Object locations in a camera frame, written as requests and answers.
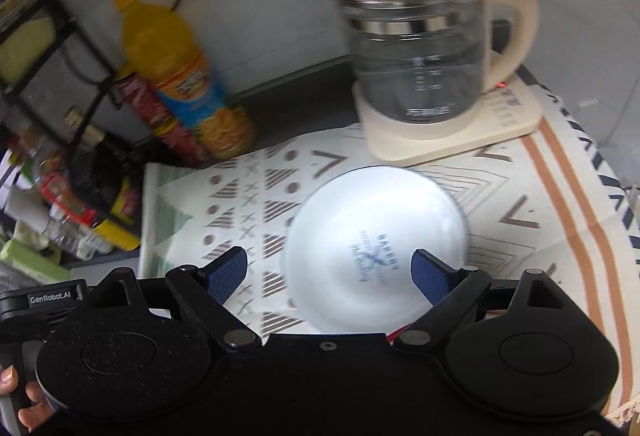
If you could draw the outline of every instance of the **storage rack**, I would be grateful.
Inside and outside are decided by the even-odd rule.
[[[65,150],[67,167],[70,170],[71,164],[69,164],[69,161],[71,161],[71,159],[73,158],[74,153],[78,148],[78,145],[82,138],[82,134],[84,134],[86,127],[91,123],[94,113],[102,100],[105,98],[105,96],[110,95],[111,102],[116,108],[119,109],[122,105],[122,99],[120,95],[117,95],[111,84],[116,74],[114,67],[109,63],[109,61],[100,52],[100,50],[98,50],[97,46],[89,39],[84,30],[78,25],[78,22],[76,22],[71,14],[67,12],[64,5],[59,0],[37,0],[33,5],[25,9],[6,30],[0,33],[0,44],[6,41],[6,39],[8,39],[9,36],[12,35],[12,33],[14,33],[24,23],[28,22],[41,9],[45,9],[54,22],[56,31],[55,39],[53,43],[33,62],[33,64],[24,73],[21,79],[18,80],[18,82],[15,82],[14,84],[8,84],[0,78],[0,92],[2,95],[2,99],[4,99],[8,104],[18,108],[31,121],[31,123],[39,127],[43,131],[43,133],[47,137],[49,137],[49,139],[60,146],[60,148]],[[65,43],[65,41],[71,36],[76,36],[82,42],[82,44],[86,47],[88,53],[98,61],[98,63],[104,68],[108,75],[96,87],[97,95],[95,99],[89,106],[89,109],[87,109],[84,115],[84,120],[82,121],[81,126],[76,131],[73,140],[71,141],[71,143],[67,143],[62,137],[60,137],[60,135],[56,131],[54,131],[52,127],[49,126],[46,120],[40,117],[36,113],[36,111],[34,111],[34,109],[32,109],[31,106],[21,98],[20,95],[22,91],[27,87],[27,84],[29,84],[29,82],[38,73],[38,71],[45,65],[47,60],[49,60],[49,58],[55,52],[57,52]],[[80,198],[88,207],[94,209],[97,212],[98,216],[105,220],[111,220],[121,228],[136,236],[140,235],[140,218],[137,218],[133,225],[122,221],[119,217],[111,214],[110,211],[95,206],[95,204],[91,200],[91,197],[85,195],[80,189],[75,187],[72,178],[69,178],[69,180],[72,191],[76,194],[76,196],[78,196],[78,198]]]

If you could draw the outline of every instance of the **orange stripe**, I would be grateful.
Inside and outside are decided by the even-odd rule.
[[[611,412],[611,395],[609,395],[609,398],[607,399],[607,403],[604,405],[604,407],[600,411],[600,414],[603,416],[606,416],[610,412]]]
[[[591,321],[598,327],[598,329],[604,333],[604,323],[602,321],[602,312],[600,311],[600,302],[598,301],[598,294],[596,291],[596,278],[593,271],[593,263],[587,252],[587,248],[578,233],[578,229],[575,226],[575,222],[569,207],[562,197],[562,193],[558,187],[558,184],[554,181],[554,178],[546,166],[544,158],[538,149],[537,145],[533,141],[530,135],[522,137],[522,143],[526,148],[533,165],[538,172],[542,184],[546,188],[546,192],[551,198],[551,203],[556,209],[556,213],[560,218],[560,224],[564,230],[566,237],[572,252],[574,253],[575,260],[578,262],[578,268],[580,274],[582,274],[582,283],[584,285],[584,293],[587,298],[587,312]]]
[[[616,324],[616,331],[618,333],[618,345],[620,347],[620,375],[622,377],[622,393],[620,398],[620,404],[628,402],[631,399],[631,390],[633,386],[633,362],[631,357],[631,342],[629,340],[629,331],[626,324],[625,305],[622,302],[622,290],[620,289],[620,278],[618,276],[618,269],[616,268],[616,259],[611,249],[609,238],[604,232],[604,229],[600,225],[600,222],[596,218],[596,214],[593,212],[593,207],[584,192],[584,189],[580,185],[574,168],[569,162],[566,153],[562,148],[562,144],[558,140],[558,137],[551,129],[551,126],[543,119],[540,126],[542,136],[545,137],[546,143],[551,147],[560,169],[569,187],[574,192],[575,198],[578,201],[580,210],[587,220],[589,231],[596,241],[600,256],[604,262],[605,273],[607,276],[607,285],[609,286],[609,296],[611,298],[611,306],[613,310],[613,318]]]

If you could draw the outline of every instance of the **printed logo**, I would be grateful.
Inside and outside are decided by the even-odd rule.
[[[47,302],[66,301],[67,299],[71,299],[71,292],[67,290],[51,294],[45,293],[43,295],[29,295],[28,297],[29,304],[34,306]]]
[[[504,90],[500,91],[500,95],[502,95],[503,97],[507,97],[506,102],[508,105],[522,106],[520,99],[516,97],[516,95],[513,93],[513,90],[505,88]]]
[[[185,79],[175,85],[178,95],[193,97],[207,83],[207,73],[203,70],[194,70]]]
[[[400,269],[391,243],[384,234],[372,240],[369,234],[363,231],[360,233],[360,242],[351,245],[349,250],[360,273],[361,282],[376,278],[386,285],[388,273]]]
[[[451,106],[439,106],[438,108],[406,109],[406,114],[408,117],[433,117],[435,115],[446,115],[450,112]]]

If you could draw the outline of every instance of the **placemat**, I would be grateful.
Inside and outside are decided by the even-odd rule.
[[[590,137],[546,87],[530,88],[543,105],[539,131],[411,169],[433,178],[465,212],[468,264],[505,279],[545,270],[606,334],[621,363],[607,412],[622,424],[640,410],[640,354],[632,352],[640,347],[638,225]],[[300,318],[280,273],[287,228],[314,190],[370,165],[378,162],[359,124],[201,171],[149,164],[141,277],[204,266],[239,245],[249,271],[225,307],[262,337],[318,333]]]

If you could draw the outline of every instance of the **glass kettle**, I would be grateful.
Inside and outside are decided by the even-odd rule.
[[[536,0],[337,0],[360,91],[408,124],[469,111],[516,71],[536,37]],[[490,6],[514,9],[510,42],[491,57]]]

